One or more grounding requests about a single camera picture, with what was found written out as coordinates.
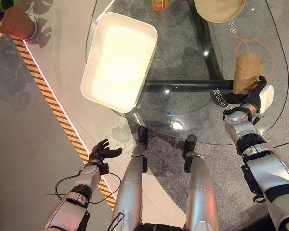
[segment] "glass tabletop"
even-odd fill
[[[87,57],[105,12],[152,24],[158,32],[139,101],[131,112],[120,115],[174,137],[186,139],[194,134],[198,142],[232,144],[222,112],[235,106],[230,96],[236,59],[249,51],[264,61],[263,75],[274,87],[273,103],[256,127],[263,134],[278,120],[287,97],[288,69],[266,1],[246,1],[234,19],[210,23],[198,15],[193,0],[170,0],[162,12],[155,11],[149,0],[115,0],[108,6],[98,0],[88,32]]]

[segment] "striped floor tape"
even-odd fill
[[[69,119],[66,116],[66,113],[60,103],[57,101],[57,98],[53,94],[52,90],[50,89],[47,80],[41,74],[38,69],[38,65],[35,60],[31,57],[30,52],[28,51],[27,47],[25,46],[24,42],[19,39],[18,37],[11,36],[20,56],[23,58],[27,68],[29,69],[34,81],[38,85],[38,88],[41,90],[42,94],[45,97],[48,105],[51,107],[53,113],[57,117],[59,123],[61,124],[64,132],[66,133],[67,137],[71,141],[72,145],[76,149],[77,153],[79,154],[80,158],[82,159],[83,163],[88,162],[88,152],[86,151],[84,145],[81,142],[81,139],[78,137],[78,134],[75,132],[73,126],[71,125]],[[97,187],[100,189],[104,198],[109,196],[112,191],[109,185],[101,178],[100,182],[98,183]],[[115,198],[114,196],[110,196],[106,199],[110,209],[113,211],[115,206]]]

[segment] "white rectangular tray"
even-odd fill
[[[121,113],[137,104],[157,41],[156,29],[117,13],[99,20],[81,93],[87,99]]]

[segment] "beige plate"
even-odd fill
[[[236,17],[246,0],[194,0],[201,17],[212,23],[223,23]]]

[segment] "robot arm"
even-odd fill
[[[104,158],[113,158],[122,153],[122,148],[109,150],[107,139],[98,143],[89,156],[89,162],[76,178],[72,190],[49,215],[43,231],[85,231],[90,213],[87,208],[92,193],[96,189],[102,174],[109,172]]]
[[[289,230],[289,167],[255,128],[253,117],[262,116],[272,103],[273,88],[264,77],[240,107],[223,113],[226,131],[236,145],[250,190],[265,198],[272,222],[278,231]]]

